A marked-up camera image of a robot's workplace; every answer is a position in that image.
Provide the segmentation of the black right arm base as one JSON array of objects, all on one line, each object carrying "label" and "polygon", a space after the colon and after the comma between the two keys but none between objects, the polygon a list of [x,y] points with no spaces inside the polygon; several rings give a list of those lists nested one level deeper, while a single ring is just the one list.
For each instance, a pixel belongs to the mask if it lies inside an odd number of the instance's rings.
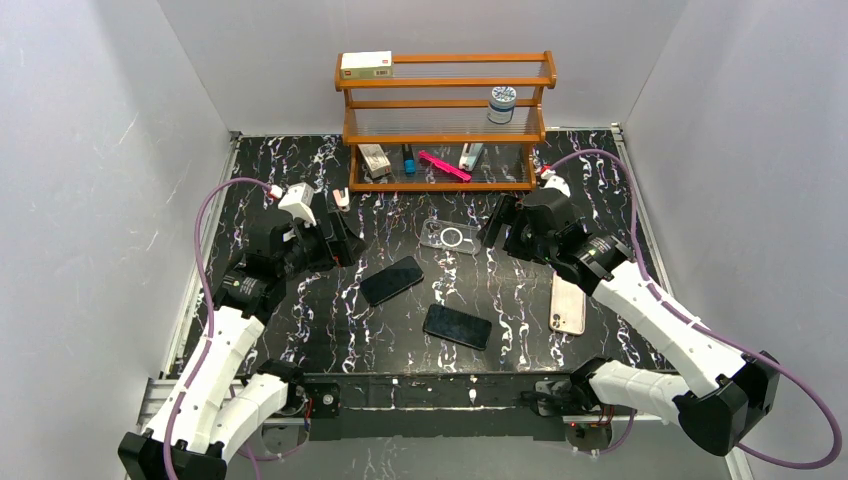
[{"label": "black right arm base", "polygon": [[599,453],[612,445],[615,408],[592,400],[569,380],[536,382],[519,394],[519,402],[540,417],[558,417],[566,441],[579,452]]}]

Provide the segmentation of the beige phone case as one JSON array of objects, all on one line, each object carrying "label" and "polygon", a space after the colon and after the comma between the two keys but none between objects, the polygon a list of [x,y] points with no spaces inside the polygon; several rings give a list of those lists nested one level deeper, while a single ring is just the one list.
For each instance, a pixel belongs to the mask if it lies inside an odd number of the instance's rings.
[{"label": "beige phone case", "polygon": [[581,336],[586,329],[586,297],[575,284],[552,275],[549,328],[556,333]]}]

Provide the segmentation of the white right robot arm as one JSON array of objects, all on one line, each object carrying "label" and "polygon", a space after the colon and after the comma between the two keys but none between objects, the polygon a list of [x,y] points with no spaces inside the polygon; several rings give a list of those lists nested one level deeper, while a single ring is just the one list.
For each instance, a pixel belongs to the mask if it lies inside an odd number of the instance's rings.
[{"label": "white right robot arm", "polygon": [[500,230],[511,257],[547,265],[586,296],[613,310],[675,368],[636,369],[608,358],[586,361],[570,375],[568,399],[582,407],[625,406],[679,426],[702,450],[725,456],[770,411],[775,368],[686,325],[659,300],[632,250],[613,235],[586,231],[570,200],[554,188],[523,198],[503,195],[478,234],[495,244]]}]

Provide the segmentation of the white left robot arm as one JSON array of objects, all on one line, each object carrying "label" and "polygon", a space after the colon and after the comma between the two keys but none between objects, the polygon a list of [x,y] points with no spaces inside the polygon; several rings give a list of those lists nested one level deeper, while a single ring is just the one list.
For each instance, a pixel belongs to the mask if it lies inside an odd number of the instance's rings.
[{"label": "white left robot arm", "polygon": [[304,272],[354,265],[364,241],[338,211],[313,222],[282,212],[276,225],[250,233],[207,311],[212,318],[171,393],[139,433],[128,433],[118,457],[131,479],[223,479],[239,448],[280,412],[302,373],[281,360],[262,364],[237,395],[239,366]]}]

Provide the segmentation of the black smartphone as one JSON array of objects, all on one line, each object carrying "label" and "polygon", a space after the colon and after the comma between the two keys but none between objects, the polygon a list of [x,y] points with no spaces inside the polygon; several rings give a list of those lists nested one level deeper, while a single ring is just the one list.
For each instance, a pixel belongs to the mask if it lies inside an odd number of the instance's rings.
[{"label": "black smartphone", "polygon": [[380,305],[421,283],[424,272],[412,256],[406,256],[365,278],[359,292],[370,306]]},{"label": "black smartphone", "polygon": [[487,348],[492,328],[489,320],[438,304],[428,308],[422,326],[428,335],[478,351]]}]

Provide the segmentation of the clear magsafe phone case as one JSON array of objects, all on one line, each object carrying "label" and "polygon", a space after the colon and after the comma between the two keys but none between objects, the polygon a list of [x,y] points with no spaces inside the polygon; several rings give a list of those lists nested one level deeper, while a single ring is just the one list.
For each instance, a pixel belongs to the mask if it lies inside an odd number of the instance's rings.
[{"label": "clear magsafe phone case", "polygon": [[421,247],[476,255],[481,250],[479,228],[439,219],[426,219],[419,235]]}]

